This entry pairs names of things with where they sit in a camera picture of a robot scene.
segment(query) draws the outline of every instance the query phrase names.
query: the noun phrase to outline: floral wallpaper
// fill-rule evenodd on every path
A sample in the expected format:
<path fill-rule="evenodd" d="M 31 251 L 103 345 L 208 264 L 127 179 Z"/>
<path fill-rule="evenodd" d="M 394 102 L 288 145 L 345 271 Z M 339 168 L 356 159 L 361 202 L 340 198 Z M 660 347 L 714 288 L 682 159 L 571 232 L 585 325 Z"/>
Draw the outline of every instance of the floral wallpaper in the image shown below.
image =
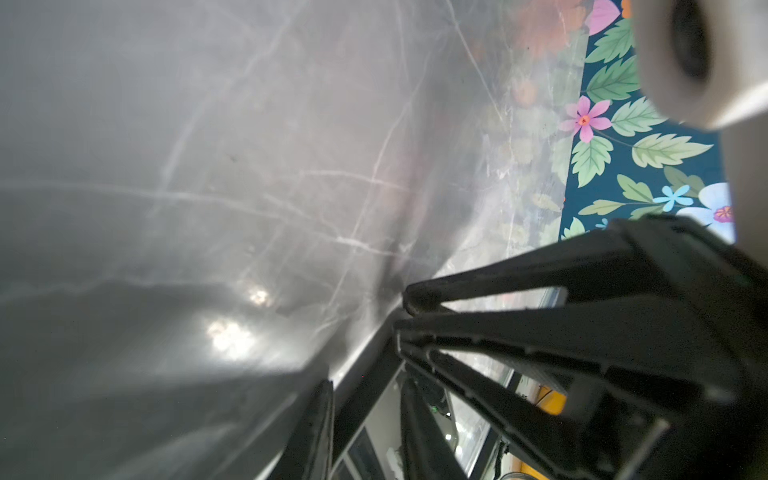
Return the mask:
<path fill-rule="evenodd" d="M 574 135 L 561 239 L 611 218 L 692 217 L 735 241 L 717 135 L 659 114 L 643 95 L 632 35 L 633 0 L 595 0 L 581 97 L 561 112 Z"/>

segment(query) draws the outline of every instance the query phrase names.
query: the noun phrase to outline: metal surface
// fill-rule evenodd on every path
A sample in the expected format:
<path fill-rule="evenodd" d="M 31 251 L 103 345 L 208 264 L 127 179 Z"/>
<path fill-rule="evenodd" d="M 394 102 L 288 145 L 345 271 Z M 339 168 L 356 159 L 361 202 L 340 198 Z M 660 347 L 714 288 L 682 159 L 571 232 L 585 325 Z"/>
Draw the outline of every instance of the metal surface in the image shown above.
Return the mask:
<path fill-rule="evenodd" d="M 405 285 L 555 241 L 558 5 L 3 2 L 2 477 L 247 478 Z"/>

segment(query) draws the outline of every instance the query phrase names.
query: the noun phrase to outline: dark teal background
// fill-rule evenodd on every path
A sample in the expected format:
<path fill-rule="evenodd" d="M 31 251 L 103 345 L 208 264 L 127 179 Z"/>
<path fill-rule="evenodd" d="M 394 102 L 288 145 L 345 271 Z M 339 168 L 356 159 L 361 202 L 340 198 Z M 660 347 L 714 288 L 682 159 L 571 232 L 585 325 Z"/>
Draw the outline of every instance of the dark teal background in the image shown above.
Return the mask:
<path fill-rule="evenodd" d="M 621 0 L 614 0 L 614 3 L 619 6 L 619 9 L 621 10 Z M 590 54 L 594 50 L 594 43 L 602 37 L 602 35 L 613 25 L 609 26 L 605 30 L 592 35 L 589 38 L 589 43 L 587 46 L 587 55 Z M 635 55 L 634 48 L 631 48 L 630 51 L 624 55 L 624 59 L 629 58 L 630 56 Z M 581 81 L 581 95 L 586 95 L 584 93 L 584 90 L 586 89 L 587 85 L 589 84 L 589 81 L 592 79 L 592 77 L 603 67 L 606 65 L 611 65 L 614 61 L 617 59 L 614 59 L 613 61 L 609 61 L 607 64 L 603 61 L 599 61 L 597 63 L 587 63 L 584 64 L 584 77 Z M 611 107 L 608 109 L 608 111 L 601 115 L 602 117 L 606 117 L 608 119 L 611 119 L 618 110 L 621 105 L 624 105 L 625 103 L 629 101 L 636 101 L 638 98 L 641 98 L 644 96 L 644 93 L 641 89 L 638 91 L 634 91 L 631 93 L 631 97 L 625 100 L 619 100 L 619 101 L 613 101 Z M 561 112 L 562 117 L 565 119 L 567 118 L 567 114 L 565 112 Z M 581 210 L 584 207 L 587 207 L 592 204 L 595 200 L 612 200 L 617 202 L 632 202 L 634 200 L 628 200 L 624 197 L 622 194 L 622 189 L 619 186 L 616 176 L 618 174 L 623 174 L 631 178 L 632 180 L 636 182 L 643 182 L 648 185 L 651 192 L 655 197 L 663 197 L 664 195 L 661 193 L 661 188 L 665 185 L 668 185 L 669 182 L 667 181 L 666 177 L 664 176 L 664 169 L 663 168 L 654 168 L 651 166 L 647 167 L 639 167 L 637 166 L 634 161 L 632 160 L 632 148 L 628 147 L 627 145 L 623 145 L 619 142 L 624 142 L 626 144 L 632 145 L 635 142 L 639 141 L 641 138 L 646 137 L 647 135 L 652 134 L 676 134 L 676 135 L 686 135 L 689 137 L 692 137 L 690 141 L 695 141 L 697 143 L 701 144 L 714 144 L 714 147 L 709 149 L 708 151 L 704 152 L 701 155 L 697 155 L 696 157 L 691 157 L 683 160 L 682 164 L 679 165 L 672 165 L 672 167 L 677 168 L 678 170 L 683 171 L 686 175 L 698 175 L 701 177 L 703 182 L 706 185 L 715 184 L 719 182 L 725 181 L 725 177 L 723 174 L 723 168 L 720 164 L 720 146 L 719 146 L 719 136 L 718 134 L 712 134 L 712 133 L 704 133 L 699 130 L 694 130 L 692 128 L 685 127 L 681 124 L 678 124 L 676 122 L 667 121 L 663 124 L 658 124 L 652 127 L 652 130 L 649 132 L 644 133 L 637 133 L 634 137 L 623 137 L 616 133 L 613 128 L 608 128 L 604 131 L 597 131 L 595 130 L 595 136 L 600 136 L 601 134 L 604 134 L 605 136 L 610 137 L 609 140 L 611 140 L 611 143 L 614 145 L 614 150 L 611 152 L 611 162 L 609 164 L 605 165 L 605 172 L 603 172 L 602 175 L 596 175 L 592 181 L 584 185 L 583 187 L 579 188 L 578 186 L 578 175 L 573 174 L 573 165 L 569 167 L 568 170 L 568 180 L 565 187 L 565 203 L 563 207 L 563 216 L 562 221 L 560 225 L 560 235 L 563 234 L 564 228 L 569 228 L 571 225 L 571 222 L 573 221 L 573 217 L 577 217 L 581 222 L 584 224 L 584 228 L 589 230 L 595 229 L 595 224 L 600 223 L 603 218 L 611 219 L 611 218 L 629 218 L 631 212 L 635 210 L 636 208 L 642 207 L 642 205 L 627 205 L 624 207 L 620 207 L 617 210 L 611 212 L 608 215 L 578 215 L 579 210 Z M 573 144 L 571 145 L 572 148 L 579 142 L 578 134 L 576 134 Z M 700 204 L 698 200 L 694 202 L 695 207 L 700 207 Z"/>

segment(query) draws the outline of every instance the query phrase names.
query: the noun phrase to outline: green leaf pattern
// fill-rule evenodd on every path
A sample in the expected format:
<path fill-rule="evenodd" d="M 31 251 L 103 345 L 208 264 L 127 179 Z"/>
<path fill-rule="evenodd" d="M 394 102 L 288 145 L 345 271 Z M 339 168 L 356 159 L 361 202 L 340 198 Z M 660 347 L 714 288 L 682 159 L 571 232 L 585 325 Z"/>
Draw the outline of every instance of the green leaf pattern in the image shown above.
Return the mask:
<path fill-rule="evenodd" d="M 646 184 L 635 182 L 626 175 L 617 175 L 616 178 L 619 182 L 619 186 L 624 191 L 624 196 L 626 198 L 649 204 L 654 202 L 654 195 L 650 192 L 650 188 L 648 188 Z"/>
<path fill-rule="evenodd" d="M 595 49 L 587 56 L 587 63 L 604 61 L 608 63 L 616 57 L 623 57 L 632 46 L 632 21 L 624 18 L 594 43 Z"/>
<path fill-rule="evenodd" d="M 630 92 L 640 88 L 637 78 L 637 56 L 627 60 L 616 60 L 611 66 L 603 67 L 594 74 L 587 85 L 587 95 L 593 102 L 603 100 L 625 100 Z"/>
<path fill-rule="evenodd" d="M 685 197 L 698 198 L 699 192 L 704 188 L 704 181 L 697 175 L 686 175 L 675 167 L 664 167 L 664 176 L 670 183 L 672 190 L 677 191 L 683 185 L 690 187 Z"/>
<path fill-rule="evenodd" d="M 566 228 L 563 230 L 563 235 L 560 237 L 560 240 L 573 238 L 577 235 L 582 235 L 583 233 L 587 233 L 584 228 L 584 224 L 581 222 L 581 220 L 574 217 L 573 221 L 571 222 L 571 228 Z"/>
<path fill-rule="evenodd" d="M 652 126 L 665 121 L 667 118 L 656 112 L 656 108 L 645 97 L 621 105 L 611 119 L 614 131 L 625 137 L 650 131 Z"/>
<path fill-rule="evenodd" d="M 583 187 L 592 181 L 595 175 L 605 172 L 605 164 L 611 162 L 614 145 L 607 139 L 595 137 L 588 144 L 579 141 L 574 147 L 571 163 L 573 173 L 578 174 L 578 186 Z"/>
<path fill-rule="evenodd" d="M 640 89 L 637 58 L 634 55 L 625 58 L 633 43 L 631 19 L 623 18 L 602 34 L 586 57 L 588 64 L 603 62 L 609 65 L 605 65 L 592 76 L 586 89 L 582 91 L 583 94 L 595 103 L 603 100 L 614 102 L 615 112 L 611 118 L 612 130 L 595 131 L 595 136 L 589 144 L 583 141 L 576 143 L 571 158 L 572 173 L 578 175 L 579 188 L 589 184 L 596 176 L 605 172 L 606 165 L 611 163 L 614 142 L 618 142 L 631 148 L 635 165 L 663 169 L 664 178 L 658 183 L 654 182 L 654 189 L 651 190 L 641 181 L 618 174 L 616 181 L 624 198 L 594 200 L 592 204 L 583 206 L 578 211 L 580 216 L 603 217 L 619 212 L 620 216 L 624 215 L 636 220 L 644 215 L 664 212 L 664 202 L 660 200 L 657 204 L 654 198 L 663 196 L 660 189 L 665 185 L 668 185 L 672 191 L 678 191 L 687 185 L 690 189 L 685 196 L 694 199 L 697 199 L 699 192 L 705 188 L 701 177 L 687 175 L 673 165 L 681 165 L 686 159 L 709 151 L 713 147 L 712 144 L 697 143 L 685 135 L 662 133 L 648 134 L 633 144 L 627 144 L 610 135 L 615 132 L 622 137 L 636 137 L 638 134 L 651 132 L 655 125 L 663 124 L 668 120 L 645 96 L 623 104 L 615 104 L 616 101 L 629 99 L 632 92 Z M 677 209 L 681 206 L 674 204 L 673 208 Z M 563 229 L 561 239 L 566 240 L 585 232 L 584 224 L 577 217 L 573 217 L 570 227 Z"/>
<path fill-rule="evenodd" d="M 579 210 L 579 215 L 608 215 L 610 212 L 626 204 L 612 200 L 595 200 L 589 207 Z"/>
<path fill-rule="evenodd" d="M 639 167 L 663 168 L 664 165 L 682 164 L 683 159 L 701 155 L 712 146 L 692 142 L 690 137 L 653 134 L 632 147 L 632 160 Z"/>

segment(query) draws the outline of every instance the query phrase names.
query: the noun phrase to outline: pink flower pattern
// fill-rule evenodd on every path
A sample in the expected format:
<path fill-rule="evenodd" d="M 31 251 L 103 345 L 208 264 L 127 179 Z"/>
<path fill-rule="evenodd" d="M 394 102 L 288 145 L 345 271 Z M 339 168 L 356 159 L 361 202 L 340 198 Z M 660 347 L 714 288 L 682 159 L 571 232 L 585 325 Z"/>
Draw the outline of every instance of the pink flower pattern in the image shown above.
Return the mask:
<path fill-rule="evenodd" d="M 573 130 L 573 135 L 580 131 L 579 138 L 586 144 L 591 142 L 594 137 L 593 128 L 596 130 L 611 128 L 611 121 L 599 116 L 608 110 L 608 107 L 611 106 L 611 101 L 599 101 L 590 110 L 591 105 L 592 102 L 589 101 L 589 98 L 582 96 L 578 99 L 578 104 L 571 104 L 565 107 L 565 111 L 571 116 L 571 119 L 560 124 L 561 130 Z"/>
<path fill-rule="evenodd" d="M 587 19 L 589 25 L 589 35 L 600 33 L 614 23 L 619 18 L 619 8 L 611 0 L 594 0 L 592 13 Z"/>

